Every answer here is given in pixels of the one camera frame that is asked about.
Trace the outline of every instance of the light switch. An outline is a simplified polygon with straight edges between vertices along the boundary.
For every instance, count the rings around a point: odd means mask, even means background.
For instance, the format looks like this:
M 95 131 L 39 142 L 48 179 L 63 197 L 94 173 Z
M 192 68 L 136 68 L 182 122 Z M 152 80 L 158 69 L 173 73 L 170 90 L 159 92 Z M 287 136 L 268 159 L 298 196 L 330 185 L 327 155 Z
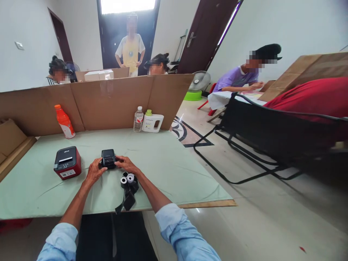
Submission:
M 24 50 L 24 47 L 20 42 L 15 42 L 15 44 L 19 50 Z

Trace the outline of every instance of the light green tabletop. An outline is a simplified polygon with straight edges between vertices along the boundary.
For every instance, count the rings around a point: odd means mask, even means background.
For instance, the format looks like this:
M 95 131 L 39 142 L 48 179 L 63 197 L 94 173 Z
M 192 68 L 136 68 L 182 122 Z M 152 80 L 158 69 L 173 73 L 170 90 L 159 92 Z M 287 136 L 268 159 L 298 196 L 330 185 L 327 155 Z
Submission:
M 62 181 L 53 171 L 58 150 L 76 146 L 82 173 Z M 169 131 L 136 133 L 132 129 L 41 137 L 0 183 L 0 219 L 62 216 L 87 175 L 90 163 L 104 149 L 128 156 L 174 203 L 232 199 Z M 107 170 L 90 191 L 84 214 L 113 212 L 123 199 L 121 169 Z M 132 210 L 151 209 L 140 187 Z

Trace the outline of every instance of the receipt printer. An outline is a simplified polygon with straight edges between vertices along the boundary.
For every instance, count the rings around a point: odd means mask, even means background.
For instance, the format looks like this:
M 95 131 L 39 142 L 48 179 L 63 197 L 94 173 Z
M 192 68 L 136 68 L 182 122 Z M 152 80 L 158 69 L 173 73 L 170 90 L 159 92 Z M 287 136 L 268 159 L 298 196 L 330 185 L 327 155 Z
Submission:
M 81 174 L 81 157 L 75 146 L 61 149 L 55 157 L 54 169 L 62 179 L 73 178 Z
M 108 169 L 114 169 L 116 167 L 116 157 L 113 149 L 102 150 L 101 156 L 103 157 L 103 159 L 101 160 L 102 167 L 107 167 Z

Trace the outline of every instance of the dark brown door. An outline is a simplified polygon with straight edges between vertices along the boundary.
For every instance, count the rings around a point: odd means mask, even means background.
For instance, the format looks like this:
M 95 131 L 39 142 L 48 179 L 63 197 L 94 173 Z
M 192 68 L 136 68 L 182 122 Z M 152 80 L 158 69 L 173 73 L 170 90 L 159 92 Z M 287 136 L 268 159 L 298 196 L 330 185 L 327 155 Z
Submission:
M 200 0 L 178 73 L 207 70 L 238 0 Z
M 119 68 L 115 52 L 122 38 L 127 35 L 127 16 L 133 12 L 102 14 L 101 0 L 97 0 L 97 7 L 103 68 Z M 134 12 L 138 16 L 137 33 L 140 34 L 145 46 L 145 55 L 142 64 L 138 68 L 138 76 L 147 75 L 144 64 L 151 59 L 159 9 L 160 0 L 156 0 L 154 9 Z
M 63 60 L 65 62 L 72 62 L 73 57 L 71 56 L 68 38 L 66 37 L 65 28 L 62 20 L 60 20 L 50 9 L 48 9 L 51 15 L 55 35 L 57 36 L 57 40 L 59 43 L 59 47 L 61 49 L 61 53 L 63 56 Z

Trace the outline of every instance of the green cap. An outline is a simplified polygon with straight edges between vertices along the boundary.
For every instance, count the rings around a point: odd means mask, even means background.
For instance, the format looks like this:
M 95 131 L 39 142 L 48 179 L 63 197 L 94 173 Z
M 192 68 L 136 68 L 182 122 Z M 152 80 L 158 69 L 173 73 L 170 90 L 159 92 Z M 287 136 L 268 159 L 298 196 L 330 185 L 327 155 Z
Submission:
M 145 113 L 146 116 L 151 116 L 152 115 L 152 110 L 147 110 Z

